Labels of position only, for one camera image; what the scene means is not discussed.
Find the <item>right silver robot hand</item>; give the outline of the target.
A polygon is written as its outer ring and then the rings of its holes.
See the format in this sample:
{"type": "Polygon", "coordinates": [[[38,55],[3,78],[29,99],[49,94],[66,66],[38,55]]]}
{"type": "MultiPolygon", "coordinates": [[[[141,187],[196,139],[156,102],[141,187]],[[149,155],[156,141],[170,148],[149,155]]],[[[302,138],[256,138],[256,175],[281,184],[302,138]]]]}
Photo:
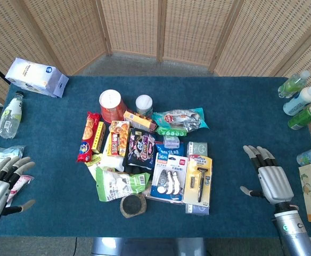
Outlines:
{"type": "Polygon", "coordinates": [[[261,146],[244,145],[243,150],[255,168],[261,190],[241,186],[241,191],[250,197],[265,198],[272,205],[291,202],[294,194],[287,175],[272,153],[261,146]]]}

